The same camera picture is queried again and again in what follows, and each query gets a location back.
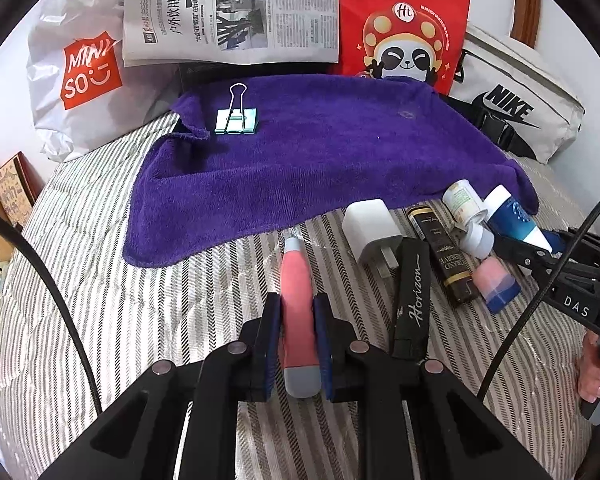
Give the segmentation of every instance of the striped fabric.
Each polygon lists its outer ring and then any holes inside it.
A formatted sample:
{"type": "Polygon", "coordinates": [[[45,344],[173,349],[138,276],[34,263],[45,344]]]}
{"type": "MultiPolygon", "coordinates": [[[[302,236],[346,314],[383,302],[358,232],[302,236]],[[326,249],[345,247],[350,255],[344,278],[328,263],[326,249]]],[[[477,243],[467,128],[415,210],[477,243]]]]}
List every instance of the striped fabric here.
{"type": "MultiPolygon", "coordinates": [[[[288,230],[225,243],[167,268],[138,269],[123,261],[134,177],[149,147],[176,120],[167,114],[60,165],[24,232],[67,300],[103,406],[155,360],[194,362],[235,339],[243,322],[262,311],[267,291],[278,290],[283,242],[290,234],[304,240],[315,288],[328,293],[335,315],[350,321],[360,339],[387,348],[393,283],[376,269],[355,264],[340,228],[341,210],[288,230]]],[[[579,225],[580,211],[553,184],[550,169],[529,160],[521,164],[541,197],[540,225],[579,225]]],[[[444,206],[430,206],[449,226],[444,206]]],[[[413,236],[405,211],[394,215],[413,236]]],[[[509,270],[522,294],[496,317],[481,301],[452,310],[433,280],[429,354],[472,392],[537,289],[517,268],[509,270]]],[[[573,476],[589,441],[573,388],[582,333],[541,305],[500,367],[486,401],[557,480],[573,476]]],[[[17,253],[0,310],[0,444],[9,472],[16,480],[36,478],[94,418],[61,317],[17,253]]],[[[240,404],[235,459],[239,479],[353,479],[355,404],[332,405],[321,396],[289,398],[279,372],[267,404],[240,404]]]]}

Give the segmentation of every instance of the human hand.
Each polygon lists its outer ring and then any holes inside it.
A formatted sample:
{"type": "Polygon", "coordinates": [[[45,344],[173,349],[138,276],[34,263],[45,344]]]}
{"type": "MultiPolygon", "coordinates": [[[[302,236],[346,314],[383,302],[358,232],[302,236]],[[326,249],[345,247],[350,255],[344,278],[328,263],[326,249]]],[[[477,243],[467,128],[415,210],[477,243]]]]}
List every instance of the human hand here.
{"type": "Polygon", "coordinates": [[[598,335],[587,330],[582,339],[582,358],[578,377],[578,394],[587,402],[600,399],[600,357],[596,342],[598,335]]]}

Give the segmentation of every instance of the pink handle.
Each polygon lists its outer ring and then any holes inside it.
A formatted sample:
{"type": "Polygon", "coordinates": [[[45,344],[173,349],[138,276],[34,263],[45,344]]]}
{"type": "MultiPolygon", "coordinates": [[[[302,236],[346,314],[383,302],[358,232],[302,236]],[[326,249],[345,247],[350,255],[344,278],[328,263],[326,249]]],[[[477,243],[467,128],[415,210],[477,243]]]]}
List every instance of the pink handle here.
{"type": "Polygon", "coordinates": [[[280,268],[284,326],[282,367],[318,365],[315,350],[314,291],[311,271],[301,251],[286,250],[280,268]]]}

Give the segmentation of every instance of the panda face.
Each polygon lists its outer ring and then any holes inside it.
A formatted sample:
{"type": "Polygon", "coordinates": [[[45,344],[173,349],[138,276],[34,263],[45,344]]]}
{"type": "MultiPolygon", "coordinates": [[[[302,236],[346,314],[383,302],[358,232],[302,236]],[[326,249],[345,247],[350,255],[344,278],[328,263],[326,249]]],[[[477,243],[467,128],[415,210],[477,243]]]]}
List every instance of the panda face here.
{"type": "Polygon", "coordinates": [[[419,41],[389,41],[376,52],[375,58],[384,61],[385,77],[405,75],[426,81],[432,70],[432,54],[419,41]]]}

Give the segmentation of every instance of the purple cloth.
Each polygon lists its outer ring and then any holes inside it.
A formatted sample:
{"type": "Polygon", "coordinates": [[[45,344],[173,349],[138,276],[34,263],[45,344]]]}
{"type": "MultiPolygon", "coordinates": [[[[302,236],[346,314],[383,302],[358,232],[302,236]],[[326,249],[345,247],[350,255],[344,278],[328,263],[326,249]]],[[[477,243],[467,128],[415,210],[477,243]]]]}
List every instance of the purple cloth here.
{"type": "Polygon", "coordinates": [[[190,130],[158,139],[131,195],[124,259],[175,264],[235,238],[282,229],[352,202],[389,208],[440,198],[468,179],[481,196],[504,184],[534,214],[522,169],[426,84],[329,75],[246,80],[256,134],[209,134],[230,82],[184,94],[190,130]]]}

